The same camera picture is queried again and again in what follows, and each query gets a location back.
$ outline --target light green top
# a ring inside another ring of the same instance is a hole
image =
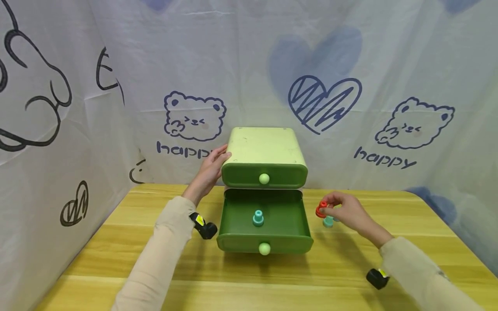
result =
[[[306,167],[296,135],[288,127],[236,127],[230,135],[227,151],[232,156],[224,166],[229,163],[268,163]]]

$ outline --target right hand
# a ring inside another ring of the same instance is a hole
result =
[[[357,231],[361,236],[381,248],[394,237],[381,225],[376,223],[360,201],[352,195],[334,191],[323,197],[329,207],[320,209],[320,213],[338,219],[347,227]]]
[[[375,224],[360,201],[352,195],[334,191],[324,196],[322,200],[329,204],[329,207],[320,210],[322,214],[338,219],[355,231],[363,232]]]

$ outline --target green drawer unit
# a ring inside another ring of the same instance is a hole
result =
[[[308,168],[291,128],[236,127],[222,166],[230,188],[298,189],[306,183]]]
[[[254,222],[256,211],[262,223]],[[299,190],[228,189],[218,247],[226,252],[303,254],[313,245]]]

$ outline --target bear drawing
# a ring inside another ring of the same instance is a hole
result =
[[[164,98],[164,131],[172,137],[209,141],[221,134],[227,108],[219,98],[196,98],[173,91]]]
[[[378,144],[418,149],[430,144],[453,119],[455,108],[434,106],[410,97],[400,103],[386,126],[375,135]]]

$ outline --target blue heart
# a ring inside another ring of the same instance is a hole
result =
[[[481,0],[439,0],[449,14],[460,14]]]
[[[281,36],[268,60],[271,83],[282,102],[287,103],[289,88],[299,77],[320,77],[325,85],[348,77],[361,50],[361,32],[349,26],[332,31],[314,51],[299,36]]]
[[[271,83],[280,100],[290,105],[301,123],[315,134],[320,134],[344,117],[358,101],[361,83],[347,77],[358,62],[361,50],[362,34],[350,26],[332,31],[314,51],[299,36],[281,36],[268,60]],[[356,91],[349,88],[343,90],[339,98],[325,100],[336,94],[344,84],[356,88]],[[312,98],[302,98],[299,94],[291,96],[291,93],[304,91],[308,91]]]
[[[154,11],[164,11],[173,2],[173,0],[142,0],[149,8]]]
[[[457,218],[457,210],[453,202],[443,196],[432,194],[427,187],[413,187],[405,191],[420,197],[448,225]]]

